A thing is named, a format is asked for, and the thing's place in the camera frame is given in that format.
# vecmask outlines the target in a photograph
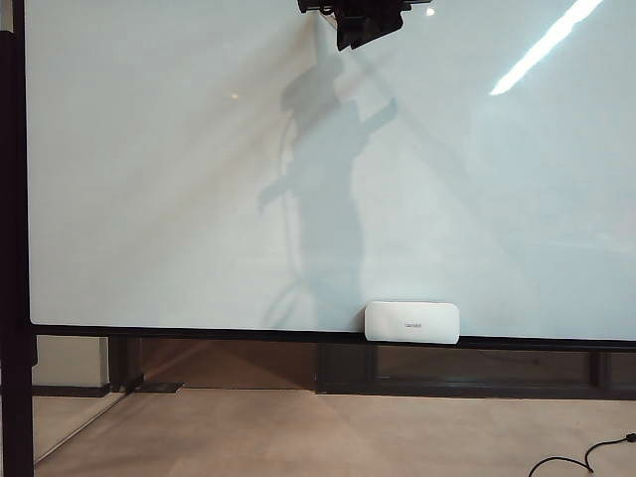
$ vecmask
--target metal stand leg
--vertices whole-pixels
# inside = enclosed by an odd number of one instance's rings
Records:
[[[0,32],[0,359],[5,477],[33,477],[31,368],[35,335],[29,324],[26,160],[18,134],[24,98],[16,36]]]

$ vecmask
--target white rectangular box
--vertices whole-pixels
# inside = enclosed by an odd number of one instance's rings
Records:
[[[451,303],[374,301],[365,309],[369,341],[457,344],[459,308]]]

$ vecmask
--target camera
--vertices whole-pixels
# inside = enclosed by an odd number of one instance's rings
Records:
[[[302,13],[317,10],[333,15],[338,23],[338,50],[352,50],[379,37],[396,32],[403,25],[401,12],[416,3],[432,0],[298,0]]]

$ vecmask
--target beige floor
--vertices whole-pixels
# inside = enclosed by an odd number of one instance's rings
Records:
[[[38,477],[526,476],[636,431],[636,402],[317,396],[182,390],[133,395],[38,466]],[[636,444],[600,449],[632,476]],[[583,476],[553,463],[541,476]]]
[[[123,395],[105,397],[34,397],[33,426],[36,460],[47,454]]]

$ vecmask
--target black cable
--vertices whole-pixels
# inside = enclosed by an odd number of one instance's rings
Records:
[[[599,442],[597,444],[592,445],[589,449],[587,449],[587,452],[585,452],[585,464],[587,464],[587,467],[591,469],[591,466],[589,465],[589,454],[591,453],[592,450],[602,445],[620,444],[621,442],[627,442],[627,437],[623,437],[622,439],[618,439],[618,440],[608,440],[606,442]]]
[[[589,473],[594,472],[589,465],[583,464],[580,460],[570,459],[569,457],[548,457],[547,459],[544,459],[541,462],[537,462],[537,464],[535,464],[535,467],[533,467],[533,469],[530,471],[530,474],[528,474],[528,477],[533,477],[533,474],[539,467],[544,465],[546,462],[551,462],[553,460],[564,460],[565,462],[571,462],[572,464],[580,465],[581,467],[587,469]]]
[[[563,460],[565,462],[570,462],[572,464],[580,465],[581,467],[586,469],[590,474],[593,474],[594,473],[594,469],[592,469],[591,465],[589,465],[589,454],[594,449],[596,449],[596,448],[598,448],[598,447],[600,447],[602,445],[620,444],[621,442],[636,442],[636,433],[635,434],[627,434],[622,439],[607,440],[605,442],[598,442],[597,444],[592,445],[589,449],[587,449],[587,452],[585,452],[585,462],[581,462],[580,460],[576,460],[576,459],[570,459],[569,457],[560,457],[560,456],[559,457],[548,457],[548,458],[538,462],[537,464],[535,464],[535,466],[531,469],[530,473],[528,474],[528,477],[532,477],[533,474],[535,473],[535,471],[539,467],[544,465],[546,462],[551,462],[553,460]]]

